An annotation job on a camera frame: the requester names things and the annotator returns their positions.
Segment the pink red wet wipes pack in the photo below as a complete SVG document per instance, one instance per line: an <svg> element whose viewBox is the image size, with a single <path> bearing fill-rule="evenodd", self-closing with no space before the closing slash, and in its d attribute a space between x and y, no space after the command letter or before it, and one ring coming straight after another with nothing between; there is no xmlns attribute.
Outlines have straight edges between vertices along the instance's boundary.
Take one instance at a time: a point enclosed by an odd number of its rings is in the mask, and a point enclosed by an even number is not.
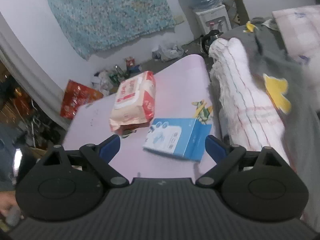
<svg viewBox="0 0 320 240"><path fill-rule="evenodd" d="M145 71L123 81L116 93L109 117L111 131L150 122L155 114L156 81Z"/></svg>

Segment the white stitched quilt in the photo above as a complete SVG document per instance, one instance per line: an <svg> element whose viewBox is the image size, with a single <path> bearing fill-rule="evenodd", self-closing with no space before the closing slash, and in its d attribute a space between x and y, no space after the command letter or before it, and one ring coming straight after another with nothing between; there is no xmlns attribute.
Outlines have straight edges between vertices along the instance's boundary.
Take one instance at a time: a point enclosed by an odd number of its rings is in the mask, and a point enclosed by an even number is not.
<svg viewBox="0 0 320 240"><path fill-rule="evenodd" d="M259 151L271 146L288 162L282 136L284 125L272 101L249 70L244 46L237 38L218 38L209 48L210 74L220 85L219 101L231 143Z"/></svg>

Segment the pink table mat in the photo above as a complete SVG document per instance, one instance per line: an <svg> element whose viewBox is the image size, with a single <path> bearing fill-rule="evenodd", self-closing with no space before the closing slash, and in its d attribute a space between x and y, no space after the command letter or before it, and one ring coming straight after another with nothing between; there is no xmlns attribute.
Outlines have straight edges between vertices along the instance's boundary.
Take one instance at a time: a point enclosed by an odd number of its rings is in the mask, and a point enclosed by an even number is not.
<svg viewBox="0 0 320 240"><path fill-rule="evenodd" d="M155 74L156 118L192 118L196 102L212 105L206 63L200 55L189 55ZM65 150L77 150L85 144L99 144L113 133L109 116L115 96L107 96L81 106L65 136ZM174 159L143 150L148 127L137 129L121 140L120 150L109 165L128 180L133 178L191 178L195 181L210 170L215 162L205 153L201 162Z"/></svg>

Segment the black kettle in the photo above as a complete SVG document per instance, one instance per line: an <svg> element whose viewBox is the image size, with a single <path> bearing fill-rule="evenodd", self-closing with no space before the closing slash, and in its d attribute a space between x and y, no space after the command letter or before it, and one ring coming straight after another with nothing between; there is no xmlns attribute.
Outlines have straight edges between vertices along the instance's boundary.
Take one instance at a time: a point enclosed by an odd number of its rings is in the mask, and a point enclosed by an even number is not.
<svg viewBox="0 0 320 240"><path fill-rule="evenodd" d="M217 40L221 35L223 34L222 31L219 31L217 29L211 30L208 34L201 36L200 38L200 46L201 51L207 55L209 55L209 47L210 45Z"/></svg>

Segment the teal floral hanging cloth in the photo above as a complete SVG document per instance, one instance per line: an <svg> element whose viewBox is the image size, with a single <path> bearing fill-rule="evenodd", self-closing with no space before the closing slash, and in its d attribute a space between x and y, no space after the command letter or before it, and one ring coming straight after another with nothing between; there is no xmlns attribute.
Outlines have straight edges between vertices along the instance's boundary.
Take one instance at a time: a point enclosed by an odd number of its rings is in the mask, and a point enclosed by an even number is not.
<svg viewBox="0 0 320 240"><path fill-rule="evenodd" d="M76 53L91 55L173 28L167 0L47 0Z"/></svg>

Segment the red snack bag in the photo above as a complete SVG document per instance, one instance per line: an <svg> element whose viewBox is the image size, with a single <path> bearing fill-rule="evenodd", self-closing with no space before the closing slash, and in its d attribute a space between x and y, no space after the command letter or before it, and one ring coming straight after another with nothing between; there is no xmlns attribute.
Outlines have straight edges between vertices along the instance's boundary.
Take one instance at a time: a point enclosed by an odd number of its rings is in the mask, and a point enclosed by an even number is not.
<svg viewBox="0 0 320 240"><path fill-rule="evenodd" d="M69 80L62 100L60 116L72 120L80 106L92 103L103 97L103 93Z"/></svg>

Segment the white water dispenser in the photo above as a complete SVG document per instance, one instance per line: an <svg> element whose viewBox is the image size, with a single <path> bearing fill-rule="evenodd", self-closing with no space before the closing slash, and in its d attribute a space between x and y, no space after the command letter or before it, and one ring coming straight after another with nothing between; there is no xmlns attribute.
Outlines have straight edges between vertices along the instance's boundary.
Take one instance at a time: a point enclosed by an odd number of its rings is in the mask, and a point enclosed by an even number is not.
<svg viewBox="0 0 320 240"><path fill-rule="evenodd" d="M223 33L232 29L224 4L207 10L194 9L193 12L203 35L208 34L214 29Z"/></svg>

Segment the blue white box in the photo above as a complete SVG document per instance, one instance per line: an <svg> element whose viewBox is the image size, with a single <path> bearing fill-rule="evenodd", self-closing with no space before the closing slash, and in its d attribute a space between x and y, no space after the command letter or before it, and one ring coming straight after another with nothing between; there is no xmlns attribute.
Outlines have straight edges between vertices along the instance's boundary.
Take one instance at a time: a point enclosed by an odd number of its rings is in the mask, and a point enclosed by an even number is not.
<svg viewBox="0 0 320 240"><path fill-rule="evenodd" d="M146 135L143 149L200 162L211 129L212 124L203 124L197 118L156 118Z"/></svg>

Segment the checked pink grey sheet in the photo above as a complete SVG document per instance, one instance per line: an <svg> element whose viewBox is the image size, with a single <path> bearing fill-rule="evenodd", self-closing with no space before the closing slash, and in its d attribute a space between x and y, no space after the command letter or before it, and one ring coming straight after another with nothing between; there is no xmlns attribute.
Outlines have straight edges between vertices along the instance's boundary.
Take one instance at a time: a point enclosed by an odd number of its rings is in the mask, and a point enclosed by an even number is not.
<svg viewBox="0 0 320 240"><path fill-rule="evenodd" d="M308 91L319 110L319 5L273 11L287 53L303 66Z"/></svg>

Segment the grey blanket yellow patches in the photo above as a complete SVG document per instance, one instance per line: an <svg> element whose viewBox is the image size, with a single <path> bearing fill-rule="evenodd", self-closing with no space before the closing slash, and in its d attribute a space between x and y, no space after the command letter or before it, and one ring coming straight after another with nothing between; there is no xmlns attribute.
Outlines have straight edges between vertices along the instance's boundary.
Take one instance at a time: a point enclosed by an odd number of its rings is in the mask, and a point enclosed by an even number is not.
<svg viewBox="0 0 320 240"><path fill-rule="evenodd" d="M244 26L222 34L245 50L249 69L265 85L267 79L286 85L278 95L288 100L289 110L280 107L285 131L283 143L293 168L309 190L306 221L319 230L319 118L311 104L302 65L287 52L279 31L258 25L252 33Z"/></svg>

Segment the patterned folded board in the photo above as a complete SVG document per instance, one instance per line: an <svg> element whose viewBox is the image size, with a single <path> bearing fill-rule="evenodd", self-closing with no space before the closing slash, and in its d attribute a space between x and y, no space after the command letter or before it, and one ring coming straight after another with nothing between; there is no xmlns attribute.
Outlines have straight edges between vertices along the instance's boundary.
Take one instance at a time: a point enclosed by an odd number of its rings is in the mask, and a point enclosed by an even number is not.
<svg viewBox="0 0 320 240"><path fill-rule="evenodd" d="M232 29L245 25L249 15L243 0L221 0L225 5Z"/></svg>

